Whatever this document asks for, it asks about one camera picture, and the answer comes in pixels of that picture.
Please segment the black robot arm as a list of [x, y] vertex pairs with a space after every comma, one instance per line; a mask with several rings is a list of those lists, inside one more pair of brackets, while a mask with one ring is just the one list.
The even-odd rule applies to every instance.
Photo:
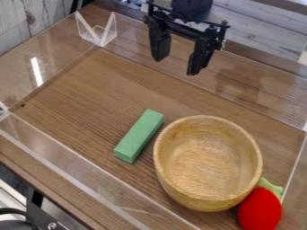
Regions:
[[171, 35], [176, 34], [195, 42], [195, 49], [188, 59], [187, 74], [198, 75], [208, 66], [216, 50], [223, 49], [227, 20], [212, 20], [210, 11], [214, 0], [147, 0], [151, 56], [160, 62], [171, 54]]

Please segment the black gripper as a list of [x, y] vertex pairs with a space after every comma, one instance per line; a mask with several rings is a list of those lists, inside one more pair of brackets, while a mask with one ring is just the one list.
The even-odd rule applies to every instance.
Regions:
[[158, 20], [148, 24], [151, 56], [158, 62], [171, 53], [168, 30], [188, 39], [206, 36], [195, 40], [188, 75], [198, 75], [207, 67], [215, 49], [223, 48], [226, 32], [231, 27], [227, 20], [211, 13], [212, 4], [214, 0], [148, 0], [148, 17]]

